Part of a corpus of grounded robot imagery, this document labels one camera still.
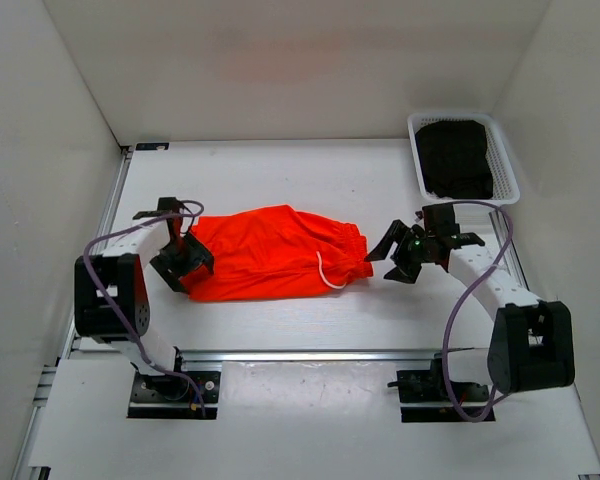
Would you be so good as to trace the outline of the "orange shorts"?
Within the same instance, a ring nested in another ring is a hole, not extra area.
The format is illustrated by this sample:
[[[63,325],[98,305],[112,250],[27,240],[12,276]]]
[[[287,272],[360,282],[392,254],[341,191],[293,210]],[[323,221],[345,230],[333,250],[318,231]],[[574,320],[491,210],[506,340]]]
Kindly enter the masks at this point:
[[[190,232],[214,257],[182,278],[197,302],[314,297],[373,275],[357,225],[289,205],[203,216]]]

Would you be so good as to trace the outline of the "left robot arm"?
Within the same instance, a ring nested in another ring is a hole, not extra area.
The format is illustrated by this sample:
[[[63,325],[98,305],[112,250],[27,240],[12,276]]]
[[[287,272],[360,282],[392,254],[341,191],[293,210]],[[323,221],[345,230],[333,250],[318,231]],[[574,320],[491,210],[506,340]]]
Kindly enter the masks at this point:
[[[145,270],[178,294],[189,292],[188,276],[212,275],[214,256],[192,232],[203,212],[199,201],[161,197],[129,227],[88,242],[74,266],[77,333],[119,351],[139,374],[156,376],[155,388],[168,400],[186,395],[190,377],[179,366],[178,348],[151,324]]]

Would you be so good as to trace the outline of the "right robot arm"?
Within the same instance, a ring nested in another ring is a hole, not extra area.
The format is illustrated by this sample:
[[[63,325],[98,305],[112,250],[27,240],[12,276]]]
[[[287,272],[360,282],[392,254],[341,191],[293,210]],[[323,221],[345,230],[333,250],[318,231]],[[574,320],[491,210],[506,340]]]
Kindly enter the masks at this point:
[[[493,322],[486,349],[453,352],[444,346],[429,387],[450,400],[466,383],[492,385],[503,394],[568,387],[575,380],[571,313],[560,301],[545,301],[519,284],[500,266],[484,240],[464,232],[451,204],[430,205],[421,224],[391,223],[366,256],[389,258],[394,267],[385,279],[416,282],[423,265],[434,264],[461,282],[464,298],[480,303]]]

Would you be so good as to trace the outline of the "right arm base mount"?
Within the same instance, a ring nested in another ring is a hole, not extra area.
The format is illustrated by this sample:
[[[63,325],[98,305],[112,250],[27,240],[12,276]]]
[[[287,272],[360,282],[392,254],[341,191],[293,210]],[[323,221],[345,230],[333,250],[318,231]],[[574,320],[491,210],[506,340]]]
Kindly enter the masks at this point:
[[[453,348],[448,354],[448,372],[438,350],[396,350],[391,359],[396,362],[396,373],[387,387],[398,393],[402,422],[495,420],[485,349]]]

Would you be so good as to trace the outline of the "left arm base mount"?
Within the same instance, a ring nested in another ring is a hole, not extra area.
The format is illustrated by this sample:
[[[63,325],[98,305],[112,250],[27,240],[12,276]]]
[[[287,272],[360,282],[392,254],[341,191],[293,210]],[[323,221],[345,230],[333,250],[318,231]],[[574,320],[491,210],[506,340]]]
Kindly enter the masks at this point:
[[[176,365],[188,380],[170,375],[134,373],[127,407],[128,419],[216,420],[219,411],[221,371],[203,367],[189,370]]]

